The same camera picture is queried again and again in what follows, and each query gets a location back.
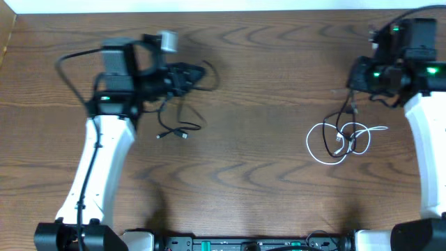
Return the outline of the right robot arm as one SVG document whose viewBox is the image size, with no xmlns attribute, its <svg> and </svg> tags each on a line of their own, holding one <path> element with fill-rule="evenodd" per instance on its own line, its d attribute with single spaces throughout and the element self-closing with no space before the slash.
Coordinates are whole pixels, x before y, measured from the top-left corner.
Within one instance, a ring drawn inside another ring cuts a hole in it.
<svg viewBox="0 0 446 251">
<path fill-rule="evenodd" d="M 445 249 L 445 63 L 437 60 L 437 21 L 402 17 L 374 34 L 372 57 L 356 59 L 349 89 L 372 97 L 396 98 L 402 106 L 417 154 L 421 206 L 418 220 L 391 230 L 355 230 L 340 250 Z"/>
</svg>

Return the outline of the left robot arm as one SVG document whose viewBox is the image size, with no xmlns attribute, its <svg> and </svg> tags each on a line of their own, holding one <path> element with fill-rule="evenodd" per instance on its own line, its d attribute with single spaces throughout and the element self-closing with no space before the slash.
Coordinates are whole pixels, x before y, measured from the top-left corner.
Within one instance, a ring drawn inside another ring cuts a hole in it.
<svg viewBox="0 0 446 251">
<path fill-rule="evenodd" d="M 110 38 L 99 49 L 104 71 L 85 102 L 86 138 L 70 192 L 53 222 L 36 227 L 37 250 L 164 250 L 164 239 L 149 230 L 112 230 L 115 195 L 125 158 L 137 135 L 146 102 L 182 97 L 206 71 L 188 63 L 167 63 L 176 52 L 173 31 L 141 40 Z"/>
</svg>

